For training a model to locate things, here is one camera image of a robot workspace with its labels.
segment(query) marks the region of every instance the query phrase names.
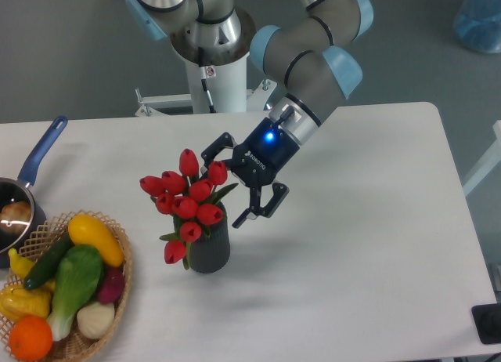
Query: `red tulip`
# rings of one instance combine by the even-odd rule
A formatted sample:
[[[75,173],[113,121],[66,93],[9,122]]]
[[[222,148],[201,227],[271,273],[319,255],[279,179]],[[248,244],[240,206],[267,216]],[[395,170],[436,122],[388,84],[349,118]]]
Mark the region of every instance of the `red tulip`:
[[[186,256],[186,246],[181,241],[170,241],[165,245],[164,258],[167,264],[174,264]]]
[[[179,171],[184,176],[198,175],[198,160],[190,149],[184,149],[179,158]]]
[[[222,220],[222,210],[213,204],[203,204],[198,207],[196,217],[204,225],[210,226]]]
[[[228,179],[226,165],[222,161],[213,161],[209,165],[208,178],[215,186],[223,184]]]
[[[179,229],[179,235],[186,242],[194,242],[202,235],[202,228],[198,223],[183,223]]]
[[[163,215],[171,215],[173,202],[174,197],[172,195],[163,193],[158,197],[155,205],[157,206],[158,211]]]
[[[213,187],[214,186],[209,179],[199,180],[198,182],[192,184],[189,188],[189,196],[194,201],[198,201],[200,203],[209,197]]]
[[[139,180],[141,188],[150,196],[157,197],[165,192],[161,178],[156,176],[145,176]]]
[[[182,219],[195,217],[198,204],[191,197],[179,196],[174,198],[172,211]]]
[[[162,183],[165,190],[173,196],[182,194],[186,188],[186,180],[177,172],[163,172]]]

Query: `orange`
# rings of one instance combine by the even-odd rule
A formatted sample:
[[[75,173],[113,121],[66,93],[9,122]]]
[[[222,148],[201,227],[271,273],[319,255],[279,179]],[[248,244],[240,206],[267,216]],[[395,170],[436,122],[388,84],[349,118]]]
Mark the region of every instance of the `orange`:
[[[41,317],[24,317],[10,330],[9,346],[18,360],[40,360],[52,348],[52,330]]]

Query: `bok choy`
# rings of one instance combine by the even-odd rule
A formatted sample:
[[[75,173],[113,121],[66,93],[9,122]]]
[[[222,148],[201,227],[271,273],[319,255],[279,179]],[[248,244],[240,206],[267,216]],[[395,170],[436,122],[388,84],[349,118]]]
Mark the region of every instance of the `bok choy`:
[[[103,260],[98,250],[82,244],[72,247],[59,264],[52,312],[47,318],[54,341],[70,334],[77,311],[96,291],[103,277]]]

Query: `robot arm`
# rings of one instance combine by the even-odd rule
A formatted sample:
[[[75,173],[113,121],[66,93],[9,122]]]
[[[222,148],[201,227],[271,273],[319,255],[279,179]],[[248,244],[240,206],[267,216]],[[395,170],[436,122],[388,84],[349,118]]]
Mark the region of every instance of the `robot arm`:
[[[248,19],[242,13],[239,18],[233,0],[126,0],[150,37],[169,34],[176,52],[189,62],[200,67],[227,64],[245,57],[250,47],[254,65],[287,89],[241,144],[225,132],[202,153],[208,168],[222,150],[233,149],[226,166],[250,191],[249,207],[234,227],[273,215],[289,192],[276,175],[362,80],[360,66],[340,46],[370,27],[370,2],[301,1],[308,13],[302,24],[289,30],[267,26],[254,35],[253,24],[244,28],[240,23]],[[230,93],[222,87],[222,98]],[[268,185],[273,196],[261,206],[261,189]]]
[[[303,0],[310,17],[297,28],[264,27],[250,44],[254,64],[288,93],[241,143],[223,133],[203,153],[204,166],[225,148],[233,149],[228,169],[250,190],[250,204],[233,227],[246,219],[271,217],[288,194],[277,173],[362,80],[362,70],[343,49],[372,23],[368,0]],[[261,189],[273,196],[261,206]]]

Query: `gray vase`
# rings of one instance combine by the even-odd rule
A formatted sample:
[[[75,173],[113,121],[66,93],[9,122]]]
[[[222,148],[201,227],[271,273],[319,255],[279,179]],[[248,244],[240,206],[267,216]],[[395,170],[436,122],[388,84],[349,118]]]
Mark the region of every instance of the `gray vase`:
[[[219,208],[225,212],[225,207],[219,203]],[[211,226],[211,236],[199,238],[191,245],[189,265],[198,273],[213,273],[220,270],[228,262],[230,253],[228,220]]]

